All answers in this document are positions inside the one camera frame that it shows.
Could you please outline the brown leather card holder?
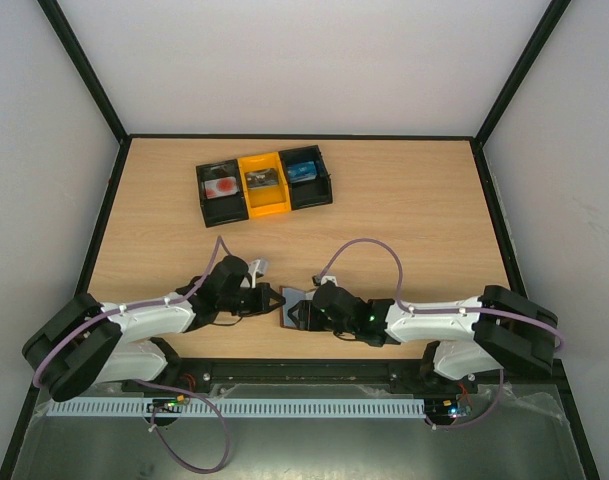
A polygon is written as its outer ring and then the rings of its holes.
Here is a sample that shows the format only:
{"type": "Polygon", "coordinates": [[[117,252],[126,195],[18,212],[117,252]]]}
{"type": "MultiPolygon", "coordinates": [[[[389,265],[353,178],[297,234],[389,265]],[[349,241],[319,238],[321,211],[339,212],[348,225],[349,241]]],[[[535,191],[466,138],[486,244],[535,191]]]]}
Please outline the brown leather card holder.
{"type": "Polygon", "coordinates": [[[280,326],[282,328],[310,332],[323,330],[312,305],[314,293],[314,290],[280,288],[280,294],[285,300],[280,307],[280,326]]]}

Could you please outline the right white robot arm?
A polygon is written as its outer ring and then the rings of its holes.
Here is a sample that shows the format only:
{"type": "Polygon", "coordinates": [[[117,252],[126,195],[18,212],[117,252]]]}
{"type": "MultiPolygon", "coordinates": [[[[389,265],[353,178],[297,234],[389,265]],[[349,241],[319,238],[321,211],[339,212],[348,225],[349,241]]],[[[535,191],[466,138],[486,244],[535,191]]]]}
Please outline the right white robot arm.
{"type": "Polygon", "coordinates": [[[502,286],[445,303],[363,300],[330,281],[314,290],[283,287],[281,324],[306,332],[329,332],[371,347],[426,344],[420,379],[439,392],[453,381],[504,369],[522,377],[551,374],[562,344],[551,311],[502,286]]]}

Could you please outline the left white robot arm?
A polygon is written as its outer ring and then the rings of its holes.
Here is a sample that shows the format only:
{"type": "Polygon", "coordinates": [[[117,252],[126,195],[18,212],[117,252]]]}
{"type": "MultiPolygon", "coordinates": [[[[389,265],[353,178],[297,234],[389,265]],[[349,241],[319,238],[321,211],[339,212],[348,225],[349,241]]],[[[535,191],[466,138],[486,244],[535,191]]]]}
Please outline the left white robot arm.
{"type": "Polygon", "coordinates": [[[159,298],[116,304],[79,294],[26,341],[22,355],[37,386],[57,402],[102,383],[171,383],[178,355],[164,335],[212,325],[220,313],[244,319],[284,305],[284,297],[260,281],[265,267],[262,259],[246,263],[227,255],[159,298]]]}

